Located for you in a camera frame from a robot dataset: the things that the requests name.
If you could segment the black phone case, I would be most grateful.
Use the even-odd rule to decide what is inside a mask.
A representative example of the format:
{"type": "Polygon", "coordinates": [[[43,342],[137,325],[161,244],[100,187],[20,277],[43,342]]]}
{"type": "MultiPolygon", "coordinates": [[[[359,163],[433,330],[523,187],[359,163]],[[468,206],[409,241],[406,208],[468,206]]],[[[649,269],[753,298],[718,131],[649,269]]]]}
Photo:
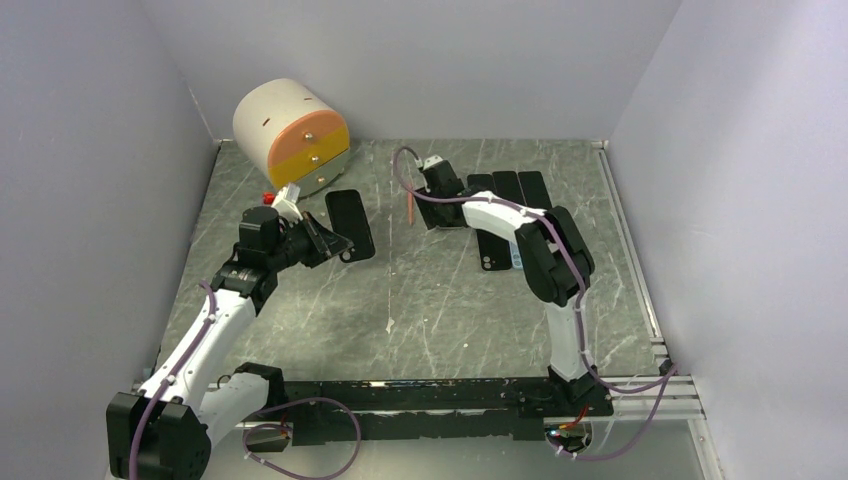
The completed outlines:
{"type": "Polygon", "coordinates": [[[354,189],[331,191],[325,196],[325,204],[332,230],[352,242],[352,247],[341,254],[341,261],[373,258],[376,249],[360,193],[354,189]]]}
{"type": "Polygon", "coordinates": [[[505,271],[512,268],[509,242],[484,230],[476,230],[480,265],[484,271],[505,271]]]}

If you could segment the black phone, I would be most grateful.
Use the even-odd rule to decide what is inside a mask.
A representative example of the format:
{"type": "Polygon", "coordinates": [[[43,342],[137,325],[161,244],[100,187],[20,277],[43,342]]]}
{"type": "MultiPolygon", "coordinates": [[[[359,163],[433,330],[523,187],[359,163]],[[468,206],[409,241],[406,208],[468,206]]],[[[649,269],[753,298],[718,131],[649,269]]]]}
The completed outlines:
{"type": "Polygon", "coordinates": [[[494,178],[491,174],[469,174],[467,176],[467,185],[473,194],[484,191],[489,191],[493,194],[497,193],[494,178]]]}

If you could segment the phone with purple frame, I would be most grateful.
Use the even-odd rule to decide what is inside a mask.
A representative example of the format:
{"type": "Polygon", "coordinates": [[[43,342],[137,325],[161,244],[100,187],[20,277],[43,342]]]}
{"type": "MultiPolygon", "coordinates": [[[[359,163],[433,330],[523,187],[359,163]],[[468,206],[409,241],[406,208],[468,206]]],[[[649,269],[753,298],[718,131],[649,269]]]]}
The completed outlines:
{"type": "Polygon", "coordinates": [[[492,173],[492,178],[495,193],[500,198],[519,205],[525,204],[523,190],[516,171],[495,171],[492,173]]]}

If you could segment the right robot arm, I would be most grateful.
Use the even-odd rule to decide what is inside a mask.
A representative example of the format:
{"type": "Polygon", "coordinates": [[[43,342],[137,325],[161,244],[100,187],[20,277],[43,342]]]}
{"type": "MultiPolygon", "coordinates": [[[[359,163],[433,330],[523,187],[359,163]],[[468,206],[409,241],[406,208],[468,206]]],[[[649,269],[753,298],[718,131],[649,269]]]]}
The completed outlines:
{"type": "Polygon", "coordinates": [[[562,207],[539,209],[502,198],[482,186],[464,184],[440,156],[418,160],[425,186],[414,197],[429,229],[469,227],[517,247],[524,278],[543,303],[549,327],[553,408],[572,415],[589,398],[581,379],[589,375],[583,359],[585,336],[575,312],[589,286],[594,261],[573,219],[562,207]]]}

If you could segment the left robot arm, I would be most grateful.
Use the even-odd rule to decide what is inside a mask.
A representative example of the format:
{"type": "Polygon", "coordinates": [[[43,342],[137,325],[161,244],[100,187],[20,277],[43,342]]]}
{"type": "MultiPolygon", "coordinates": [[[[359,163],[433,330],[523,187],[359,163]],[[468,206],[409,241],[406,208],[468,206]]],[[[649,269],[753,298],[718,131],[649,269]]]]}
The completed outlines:
{"type": "Polygon", "coordinates": [[[202,282],[206,299],[163,365],[135,393],[118,393],[106,410],[109,468],[120,479],[199,479],[214,447],[255,414],[284,411],[282,372],[248,365],[215,391],[209,386],[235,341],[260,313],[281,271],[314,268],[353,243],[308,212],[272,206],[244,211],[230,257],[202,282]]]}

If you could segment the light blue phone case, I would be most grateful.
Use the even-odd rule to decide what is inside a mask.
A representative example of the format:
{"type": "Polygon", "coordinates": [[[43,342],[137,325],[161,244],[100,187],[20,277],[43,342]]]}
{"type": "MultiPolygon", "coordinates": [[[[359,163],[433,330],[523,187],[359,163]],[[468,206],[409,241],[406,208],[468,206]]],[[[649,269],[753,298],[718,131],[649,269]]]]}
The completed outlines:
{"type": "Polygon", "coordinates": [[[522,270],[523,269],[523,261],[519,251],[519,248],[516,243],[509,242],[509,251],[510,251],[510,259],[513,269],[522,270]]]}

